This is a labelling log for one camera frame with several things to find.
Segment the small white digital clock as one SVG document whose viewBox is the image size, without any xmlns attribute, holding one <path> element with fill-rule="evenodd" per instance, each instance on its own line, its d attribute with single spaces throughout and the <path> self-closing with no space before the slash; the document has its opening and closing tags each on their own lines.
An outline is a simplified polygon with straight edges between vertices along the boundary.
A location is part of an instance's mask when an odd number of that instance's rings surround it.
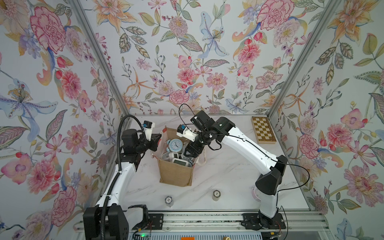
<svg viewBox="0 0 384 240">
<path fill-rule="evenodd" d="M 180 166 L 184 166 L 184 167 L 189 167 L 189 168 L 191 168 L 193 166 L 193 164 L 190 161 L 177 159 L 177 158 L 172 159 L 172 163 L 180 165 Z"/>
</svg>

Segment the light blue twin bell clock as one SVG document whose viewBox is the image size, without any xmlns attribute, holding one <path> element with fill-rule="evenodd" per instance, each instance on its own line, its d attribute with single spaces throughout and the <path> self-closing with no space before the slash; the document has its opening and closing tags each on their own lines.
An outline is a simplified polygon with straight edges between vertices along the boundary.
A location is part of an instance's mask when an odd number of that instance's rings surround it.
<svg viewBox="0 0 384 240">
<path fill-rule="evenodd" d="M 172 153 L 180 153 L 183 149 L 183 142 L 180 139 L 171 139 L 167 141 L 167 147 L 166 151 L 167 152 L 172 152 Z"/>
</svg>

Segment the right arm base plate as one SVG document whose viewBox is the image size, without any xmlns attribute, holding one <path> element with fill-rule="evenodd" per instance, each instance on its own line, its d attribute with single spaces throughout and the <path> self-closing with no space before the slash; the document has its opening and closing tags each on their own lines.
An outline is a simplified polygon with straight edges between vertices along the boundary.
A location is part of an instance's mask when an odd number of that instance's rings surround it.
<svg viewBox="0 0 384 240">
<path fill-rule="evenodd" d="M 242 217 L 241 225 L 246 230 L 285 230 L 287 228 L 282 214 L 278 212 L 272 218 L 268 218 L 261 212 L 245 213 Z"/>
</svg>

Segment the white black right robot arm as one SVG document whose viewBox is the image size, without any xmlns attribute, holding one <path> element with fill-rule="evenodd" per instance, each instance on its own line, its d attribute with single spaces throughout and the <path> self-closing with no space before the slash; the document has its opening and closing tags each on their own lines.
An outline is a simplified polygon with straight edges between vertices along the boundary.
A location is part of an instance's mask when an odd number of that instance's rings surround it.
<svg viewBox="0 0 384 240">
<path fill-rule="evenodd" d="M 278 187 L 282 183 L 288 159 L 260 147 L 226 117 L 213 120 L 204 111 L 200 111 L 191 118 L 191 122 L 197 128 L 196 131 L 190 130 L 185 124 L 177 128 L 177 135 L 189 140 L 183 154 L 197 158 L 212 141 L 232 148 L 260 172 L 255 183 L 261 200 L 259 219 L 272 220 L 278 216 Z"/>
</svg>

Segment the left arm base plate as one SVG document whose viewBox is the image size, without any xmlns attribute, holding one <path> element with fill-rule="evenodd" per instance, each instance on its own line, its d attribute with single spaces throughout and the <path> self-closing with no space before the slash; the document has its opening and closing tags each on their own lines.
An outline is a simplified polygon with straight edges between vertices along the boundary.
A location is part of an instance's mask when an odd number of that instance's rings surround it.
<svg viewBox="0 0 384 240">
<path fill-rule="evenodd" d="M 132 217 L 127 217 L 131 230 L 162 230 L 164 223 L 164 214 L 149 213 L 147 217 L 144 217 L 140 222 L 133 220 Z"/>
</svg>

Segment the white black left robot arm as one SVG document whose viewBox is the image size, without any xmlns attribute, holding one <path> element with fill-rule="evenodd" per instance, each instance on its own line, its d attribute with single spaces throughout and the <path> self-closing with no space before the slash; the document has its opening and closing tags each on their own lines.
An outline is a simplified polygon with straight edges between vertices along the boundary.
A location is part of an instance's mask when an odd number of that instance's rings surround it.
<svg viewBox="0 0 384 240">
<path fill-rule="evenodd" d="M 122 117 L 117 131 L 114 174 L 96 205 L 83 214 L 87 240 L 129 239 L 131 227 L 121 201 L 146 152 L 158 149 L 161 134 L 153 132 L 155 126 L 150 121 L 141 123 L 133 115 Z"/>
</svg>

